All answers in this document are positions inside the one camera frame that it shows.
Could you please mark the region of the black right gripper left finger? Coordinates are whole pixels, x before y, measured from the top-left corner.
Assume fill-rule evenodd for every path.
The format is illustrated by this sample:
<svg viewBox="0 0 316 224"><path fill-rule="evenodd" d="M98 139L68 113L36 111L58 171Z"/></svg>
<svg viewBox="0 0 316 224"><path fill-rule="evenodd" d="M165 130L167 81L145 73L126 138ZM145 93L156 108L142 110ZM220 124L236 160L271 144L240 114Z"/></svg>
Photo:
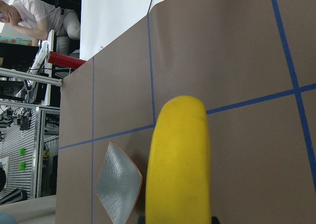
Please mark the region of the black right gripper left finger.
<svg viewBox="0 0 316 224"><path fill-rule="evenodd" d="M138 224L145 224L145 223L146 223L145 216L139 216L138 217Z"/></svg>

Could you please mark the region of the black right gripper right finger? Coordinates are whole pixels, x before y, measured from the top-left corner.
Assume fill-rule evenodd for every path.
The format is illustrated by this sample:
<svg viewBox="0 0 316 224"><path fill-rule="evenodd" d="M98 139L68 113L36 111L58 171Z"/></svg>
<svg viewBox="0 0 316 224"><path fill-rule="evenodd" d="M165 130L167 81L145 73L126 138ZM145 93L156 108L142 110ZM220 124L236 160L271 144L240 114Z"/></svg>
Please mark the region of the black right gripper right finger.
<svg viewBox="0 0 316 224"><path fill-rule="evenodd" d="M211 217L211 223L212 223L212 224L219 224L218 218L215 217L215 216L212 216L212 217Z"/></svg>

